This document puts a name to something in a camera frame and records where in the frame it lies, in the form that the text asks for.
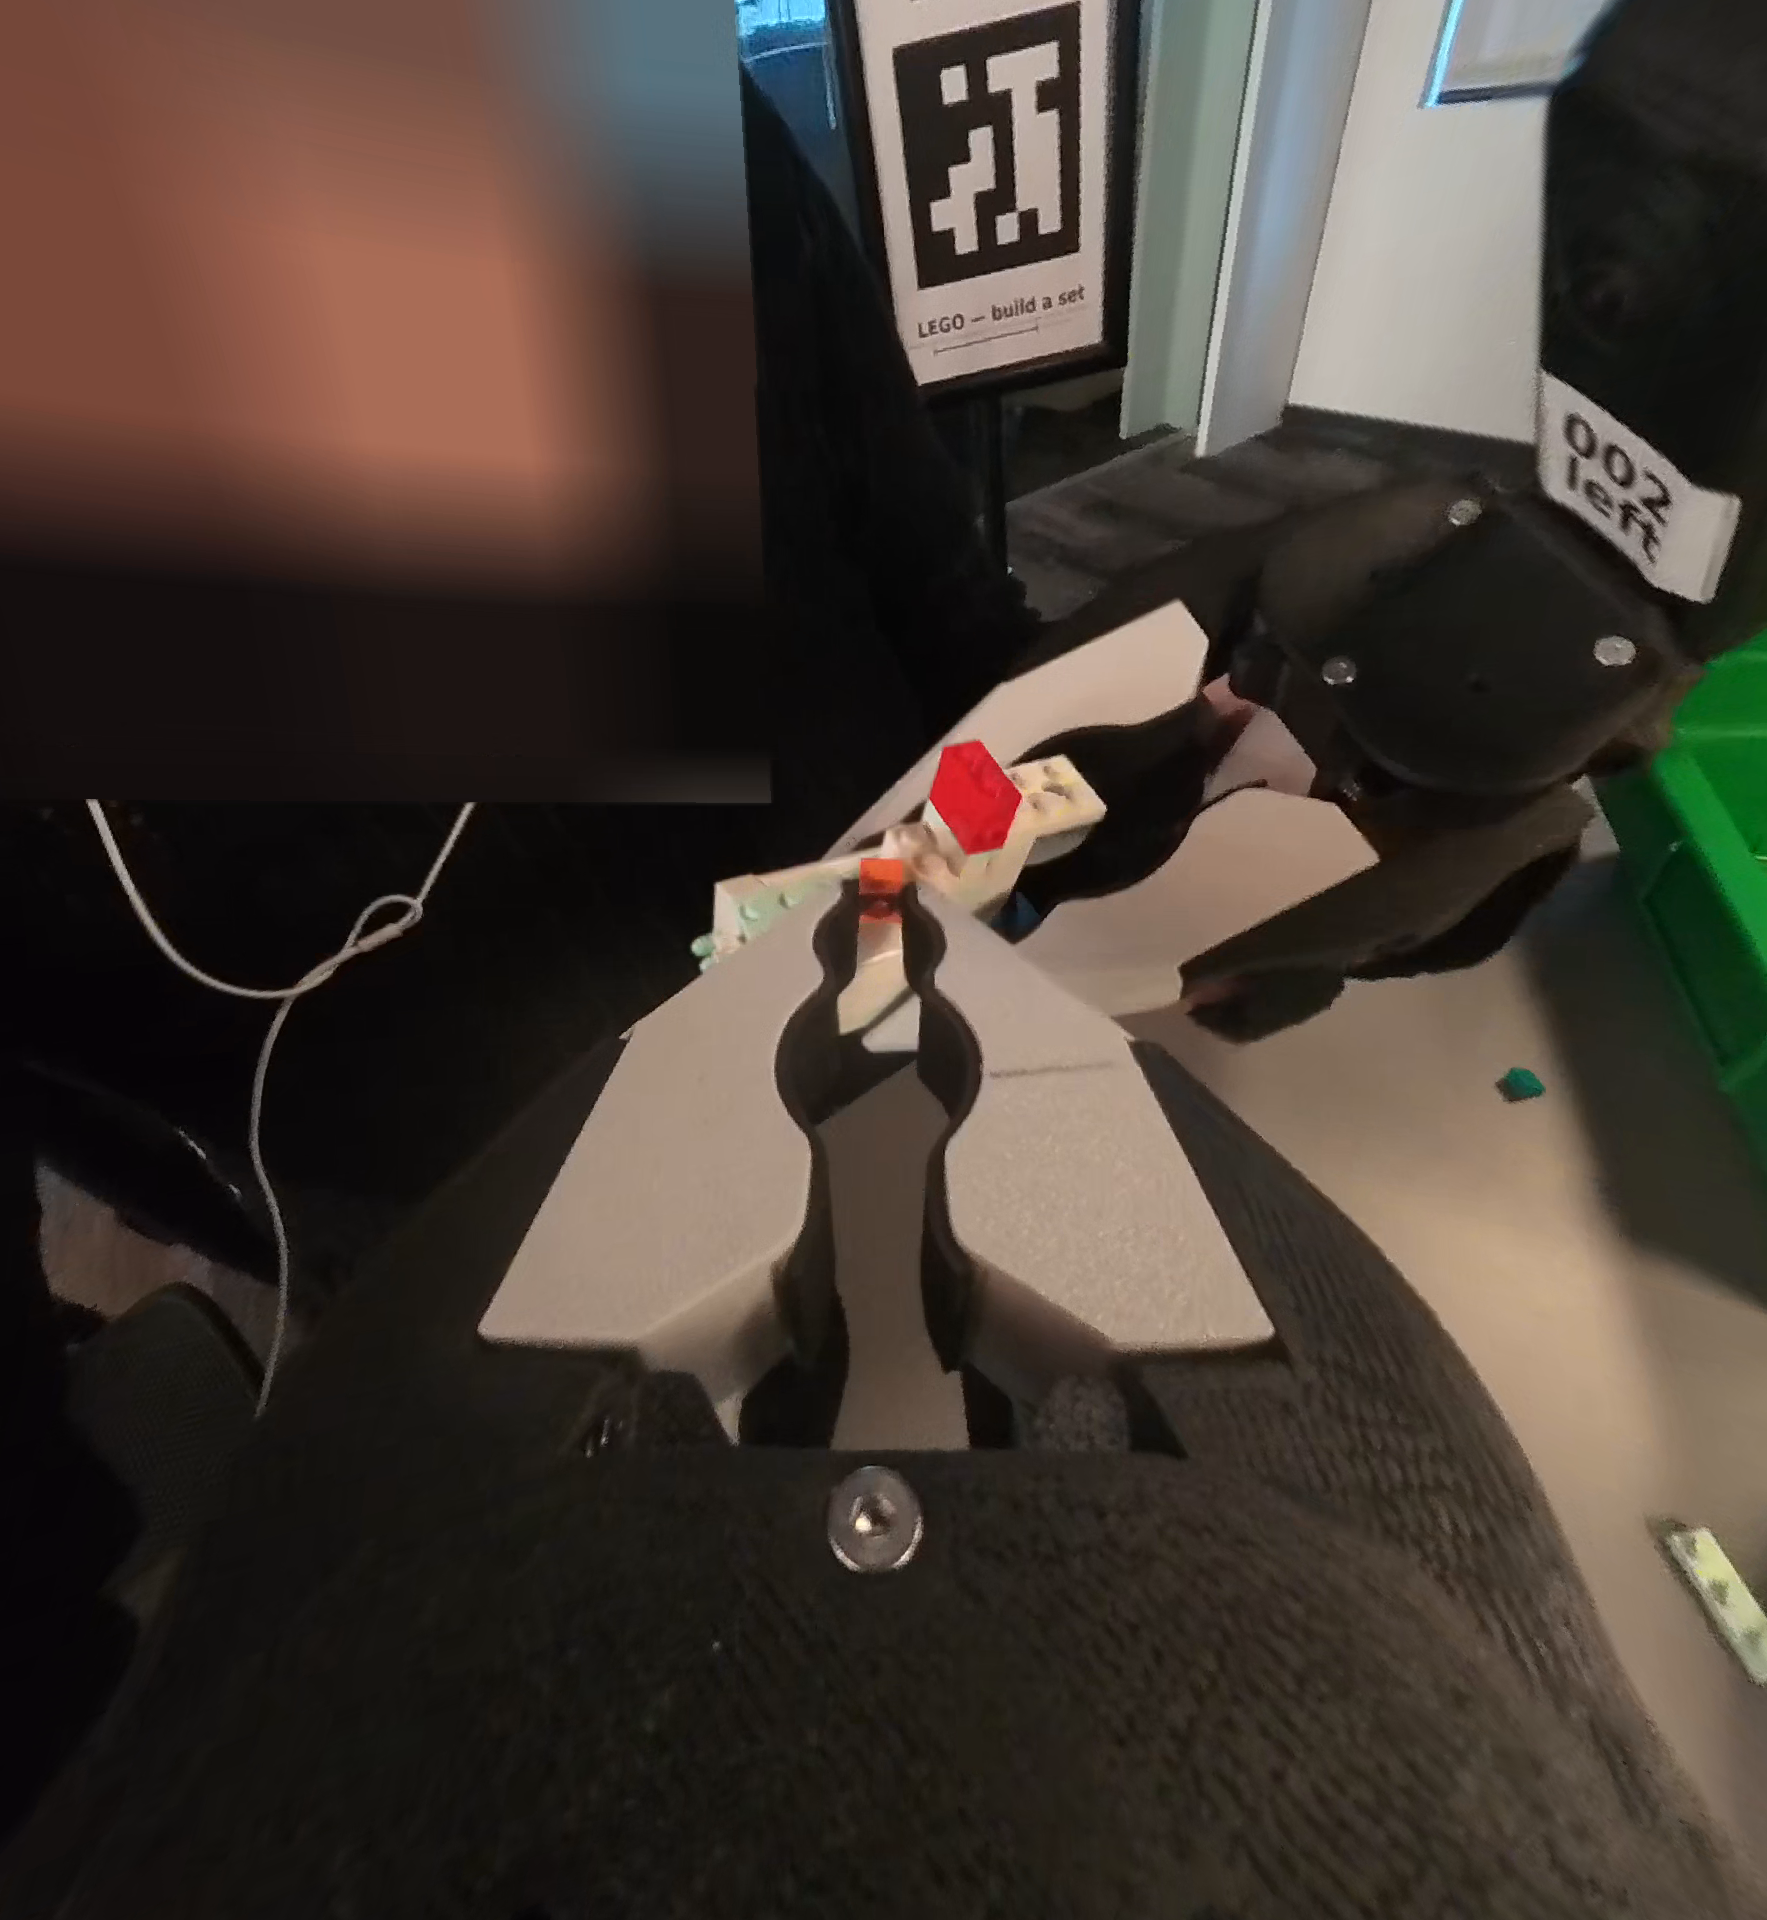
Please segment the silver framed wall board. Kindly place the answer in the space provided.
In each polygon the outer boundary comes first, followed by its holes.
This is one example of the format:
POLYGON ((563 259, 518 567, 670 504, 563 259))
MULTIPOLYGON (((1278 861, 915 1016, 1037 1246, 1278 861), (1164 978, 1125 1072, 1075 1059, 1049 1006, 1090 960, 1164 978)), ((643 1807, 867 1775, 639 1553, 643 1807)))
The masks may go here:
POLYGON ((1446 2, 1423 105, 1555 91, 1612 2, 1446 2))

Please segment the white lego animal model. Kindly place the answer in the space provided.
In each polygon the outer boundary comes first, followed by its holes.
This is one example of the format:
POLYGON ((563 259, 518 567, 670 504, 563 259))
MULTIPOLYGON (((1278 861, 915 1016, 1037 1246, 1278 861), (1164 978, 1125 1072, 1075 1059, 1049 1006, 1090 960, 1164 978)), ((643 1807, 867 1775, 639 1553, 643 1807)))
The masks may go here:
MULTIPOLYGON (((903 857, 913 881, 990 922, 1012 902, 1027 867, 1072 851, 1106 817, 1106 801, 1066 755, 999 762, 977 741, 944 745, 918 815, 822 861, 730 876, 715 886, 712 927, 692 952, 703 972, 749 947, 781 919, 852 881, 862 854, 903 857)), ((860 922, 854 976, 838 999, 842 1035, 881 1028, 872 1051, 905 1051, 915 1035, 901 922, 860 922)))

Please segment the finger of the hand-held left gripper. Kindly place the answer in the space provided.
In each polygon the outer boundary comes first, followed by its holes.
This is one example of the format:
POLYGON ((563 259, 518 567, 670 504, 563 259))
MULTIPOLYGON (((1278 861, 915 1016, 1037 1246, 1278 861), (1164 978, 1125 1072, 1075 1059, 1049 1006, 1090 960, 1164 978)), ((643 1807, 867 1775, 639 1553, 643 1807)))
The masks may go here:
POLYGON ((1172 1006, 1191 959, 1372 867, 1377 848, 1340 807, 1240 787, 1181 837, 1118 811, 1030 861, 1001 936, 1099 1013, 1131 1019, 1172 1006))
POLYGON ((854 848, 924 804, 944 745, 977 741, 999 762, 1027 762, 1072 731, 1126 729, 1191 702, 1208 652, 1208 630, 1172 600, 1014 675, 940 731, 831 846, 854 848))

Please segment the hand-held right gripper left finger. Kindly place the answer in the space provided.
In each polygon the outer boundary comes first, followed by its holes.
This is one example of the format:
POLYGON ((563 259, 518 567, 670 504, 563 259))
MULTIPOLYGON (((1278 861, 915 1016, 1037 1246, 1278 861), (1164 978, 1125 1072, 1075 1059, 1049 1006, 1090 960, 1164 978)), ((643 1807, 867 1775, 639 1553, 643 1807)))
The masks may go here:
POLYGON ((736 1402, 749 1443, 828 1443, 845 1312, 822 1120, 842 986, 831 883, 637 1021, 478 1338, 624 1355, 736 1402))

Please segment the framed black-white pattern sign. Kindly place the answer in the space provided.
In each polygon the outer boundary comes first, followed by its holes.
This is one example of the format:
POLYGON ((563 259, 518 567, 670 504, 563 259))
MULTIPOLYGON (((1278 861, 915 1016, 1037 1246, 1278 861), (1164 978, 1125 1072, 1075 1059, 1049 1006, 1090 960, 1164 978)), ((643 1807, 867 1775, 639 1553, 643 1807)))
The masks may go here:
POLYGON ((928 398, 1122 366, 1142 2, 828 2, 860 231, 928 398))

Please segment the light green lego plate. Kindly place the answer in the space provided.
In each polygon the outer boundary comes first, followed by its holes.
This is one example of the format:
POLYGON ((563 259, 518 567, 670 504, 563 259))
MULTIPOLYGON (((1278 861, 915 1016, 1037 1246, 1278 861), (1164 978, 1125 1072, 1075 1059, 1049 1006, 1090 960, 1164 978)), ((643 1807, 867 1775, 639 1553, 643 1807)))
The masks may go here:
POLYGON ((1651 1537, 1746 1681, 1767 1686, 1767 1613, 1716 1532, 1657 1517, 1651 1537))

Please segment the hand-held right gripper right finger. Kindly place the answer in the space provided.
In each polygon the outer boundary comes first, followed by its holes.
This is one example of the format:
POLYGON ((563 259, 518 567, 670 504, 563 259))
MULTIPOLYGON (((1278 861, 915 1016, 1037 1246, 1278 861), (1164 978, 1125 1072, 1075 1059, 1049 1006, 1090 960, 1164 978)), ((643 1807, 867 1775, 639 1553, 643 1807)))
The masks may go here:
POLYGON ((944 892, 915 889, 924 1325, 966 1443, 1014 1443, 1063 1381, 1122 1431, 1146 1365, 1271 1361, 1275 1332, 1136 1044, 944 892))

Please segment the white door frame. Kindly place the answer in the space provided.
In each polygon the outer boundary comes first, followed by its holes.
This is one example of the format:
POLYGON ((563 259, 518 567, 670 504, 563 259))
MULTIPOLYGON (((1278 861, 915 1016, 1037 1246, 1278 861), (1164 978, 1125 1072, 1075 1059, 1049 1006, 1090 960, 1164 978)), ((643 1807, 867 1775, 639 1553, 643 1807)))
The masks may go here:
POLYGON ((1118 432, 1278 425, 1372 2, 1146 2, 1118 432))

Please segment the green plastic bin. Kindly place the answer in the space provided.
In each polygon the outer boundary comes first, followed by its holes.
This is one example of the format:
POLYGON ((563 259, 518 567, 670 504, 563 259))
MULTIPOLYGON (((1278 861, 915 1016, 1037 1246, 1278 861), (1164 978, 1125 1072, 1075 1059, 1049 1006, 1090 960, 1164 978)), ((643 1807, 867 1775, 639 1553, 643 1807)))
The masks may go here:
POLYGON ((1767 1181, 1767 630, 1713 659, 1664 752, 1597 797, 1638 922, 1767 1181))

